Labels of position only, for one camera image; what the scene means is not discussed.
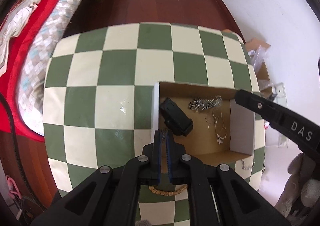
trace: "black mechanical arm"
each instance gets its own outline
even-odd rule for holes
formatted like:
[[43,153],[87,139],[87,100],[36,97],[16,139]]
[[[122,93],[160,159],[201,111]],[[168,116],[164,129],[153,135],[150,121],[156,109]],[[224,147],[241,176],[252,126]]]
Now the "black mechanical arm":
[[[238,91],[235,100],[260,114],[319,162],[320,127],[316,124],[246,91]],[[140,186],[159,184],[162,143],[166,146],[170,182],[188,185],[191,226],[290,225],[228,165],[205,165],[186,154],[184,146],[174,142],[170,130],[156,131],[153,143],[144,146],[142,155],[125,166],[100,167],[31,225],[133,226]]]

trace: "dark red wooden floor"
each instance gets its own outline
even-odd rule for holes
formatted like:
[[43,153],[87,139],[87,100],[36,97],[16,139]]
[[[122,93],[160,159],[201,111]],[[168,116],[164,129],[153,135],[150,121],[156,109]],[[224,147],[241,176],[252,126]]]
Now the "dark red wooden floor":
[[[240,34],[236,22],[221,0],[83,0],[64,36],[105,26],[134,22],[172,22],[230,29]],[[0,133],[0,156],[6,174],[12,176],[23,195],[28,195],[14,158],[12,141]],[[18,137],[23,167],[40,201],[49,206],[57,191],[44,143]]]

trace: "green and white checkered tablecloth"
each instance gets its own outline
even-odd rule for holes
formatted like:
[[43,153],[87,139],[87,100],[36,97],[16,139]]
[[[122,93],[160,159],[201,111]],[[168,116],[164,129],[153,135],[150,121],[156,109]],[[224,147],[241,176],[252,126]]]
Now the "green and white checkered tablecloth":
[[[200,26],[126,24],[62,39],[47,69],[44,134],[62,196],[102,165],[118,167],[150,143],[151,94],[157,81],[187,82],[259,93],[242,39]],[[259,189],[264,122],[256,115],[255,165],[229,164]],[[253,157],[244,160],[251,167]],[[158,187],[174,190],[167,175]],[[137,219],[189,225],[187,191],[170,197],[141,187]]]

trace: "wooden bead bracelet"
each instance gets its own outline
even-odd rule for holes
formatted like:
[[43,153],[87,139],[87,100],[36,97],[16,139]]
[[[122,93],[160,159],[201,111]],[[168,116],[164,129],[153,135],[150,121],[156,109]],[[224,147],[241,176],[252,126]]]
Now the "wooden bead bracelet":
[[188,186],[185,184],[184,186],[182,186],[181,188],[179,188],[176,191],[161,191],[161,190],[156,189],[152,185],[149,186],[149,190],[151,192],[153,192],[154,194],[157,194],[157,195],[164,195],[164,196],[175,196],[175,195],[177,195],[179,193],[182,193],[187,188],[188,188]]

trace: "mattress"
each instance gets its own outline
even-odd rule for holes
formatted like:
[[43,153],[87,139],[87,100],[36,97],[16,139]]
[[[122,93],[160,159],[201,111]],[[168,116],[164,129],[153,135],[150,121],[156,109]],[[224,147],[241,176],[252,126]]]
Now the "mattress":
[[16,88],[16,103],[23,122],[44,135],[43,95],[47,65],[81,0],[59,0],[36,35],[22,67]]

